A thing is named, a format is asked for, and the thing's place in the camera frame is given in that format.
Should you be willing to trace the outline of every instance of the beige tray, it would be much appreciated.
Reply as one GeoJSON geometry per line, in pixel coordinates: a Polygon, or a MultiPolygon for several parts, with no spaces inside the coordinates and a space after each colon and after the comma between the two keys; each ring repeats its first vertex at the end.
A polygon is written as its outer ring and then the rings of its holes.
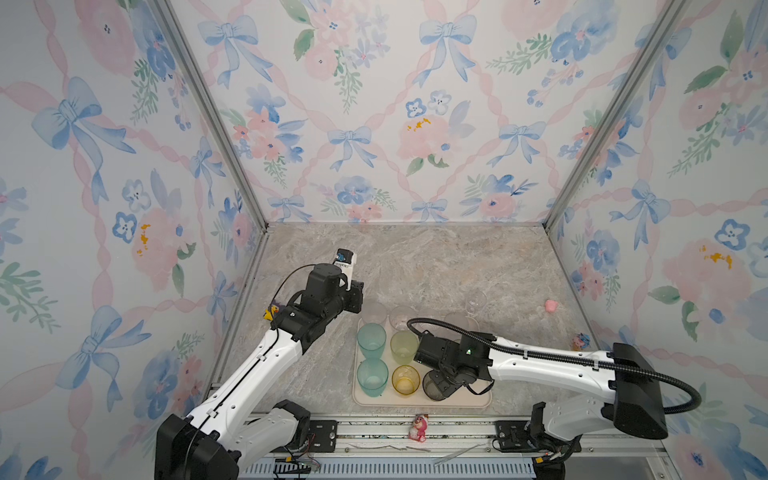
{"type": "MultiPolygon", "coordinates": [[[[360,330],[360,327],[364,325],[362,319],[357,324],[357,329],[360,330]]],[[[362,352],[360,352],[360,348],[357,346],[357,342],[355,342],[355,381],[353,383],[352,387],[352,398],[355,400],[355,403],[361,406],[379,406],[379,407],[400,407],[400,406],[424,406],[424,407],[430,407],[430,408],[437,408],[437,407],[462,407],[467,409],[483,409],[491,404],[491,393],[487,392],[482,395],[474,395],[470,393],[466,388],[460,388],[459,390],[456,390],[453,395],[449,396],[447,399],[442,400],[441,402],[436,402],[435,400],[430,399],[422,389],[422,386],[419,385],[419,389],[417,389],[413,394],[405,396],[397,393],[395,390],[395,387],[392,386],[392,372],[395,371],[397,367],[400,365],[395,362],[395,360],[392,358],[392,350],[389,348],[389,340],[392,338],[392,335],[395,333],[395,329],[393,329],[389,325],[389,321],[386,320],[382,326],[384,327],[384,330],[386,331],[386,345],[384,345],[384,353],[382,354],[382,360],[384,363],[386,363],[387,369],[389,369],[389,381],[387,382],[387,386],[384,389],[384,392],[377,397],[370,397],[367,396],[365,392],[363,392],[362,388],[360,388],[360,384],[357,382],[357,367],[362,363],[363,360],[365,360],[365,356],[363,356],[362,352]]],[[[470,318],[469,319],[469,329],[470,330],[477,330],[478,324],[477,321],[470,318]]],[[[416,369],[417,372],[419,372],[419,377],[423,380],[424,375],[429,372],[430,369],[427,366],[422,365],[421,363],[417,362],[410,362],[409,364],[413,368],[416,369]]],[[[480,392],[483,390],[486,386],[488,386],[489,382],[486,382],[485,380],[478,380],[475,383],[472,384],[472,388],[476,392],[480,392]]]]}

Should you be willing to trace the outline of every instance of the wallpaper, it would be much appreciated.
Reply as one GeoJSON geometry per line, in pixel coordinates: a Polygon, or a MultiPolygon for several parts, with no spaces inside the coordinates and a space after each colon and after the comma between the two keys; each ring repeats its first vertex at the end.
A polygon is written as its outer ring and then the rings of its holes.
{"type": "Polygon", "coordinates": [[[663,3],[172,0],[268,221],[350,223],[543,220],[663,3]]]}
{"type": "Polygon", "coordinates": [[[141,0],[0,12],[0,478],[150,478],[257,228],[141,0]]]}
{"type": "Polygon", "coordinates": [[[682,476],[768,478],[768,2],[685,15],[551,236],[600,347],[701,392],[682,476]]]}

